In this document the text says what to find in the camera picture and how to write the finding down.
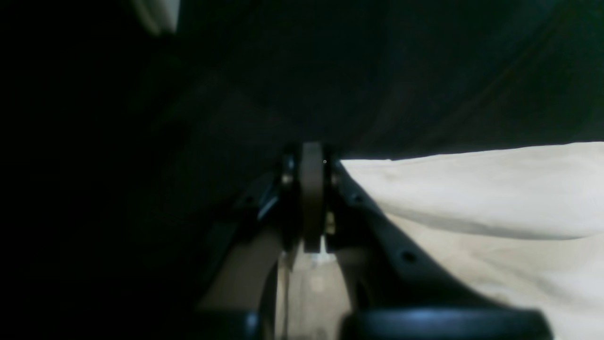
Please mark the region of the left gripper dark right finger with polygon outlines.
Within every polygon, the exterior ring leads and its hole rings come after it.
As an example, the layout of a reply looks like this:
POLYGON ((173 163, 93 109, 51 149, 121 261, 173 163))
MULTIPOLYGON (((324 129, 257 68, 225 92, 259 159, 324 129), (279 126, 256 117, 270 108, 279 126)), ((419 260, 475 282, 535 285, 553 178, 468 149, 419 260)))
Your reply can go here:
POLYGON ((353 310, 342 340, 550 340, 544 314, 506 307, 455 278, 390 221, 343 162, 324 148, 327 236, 353 310))

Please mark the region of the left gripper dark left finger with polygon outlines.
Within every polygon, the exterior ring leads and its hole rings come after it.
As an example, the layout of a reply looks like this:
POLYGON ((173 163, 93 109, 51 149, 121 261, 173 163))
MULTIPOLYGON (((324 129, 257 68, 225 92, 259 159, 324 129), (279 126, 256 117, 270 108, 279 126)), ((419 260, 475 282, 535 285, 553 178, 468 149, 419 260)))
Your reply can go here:
POLYGON ((273 340, 281 256, 304 244, 317 251, 324 232, 324 145, 287 148, 216 218, 203 242, 198 340, 273 340))

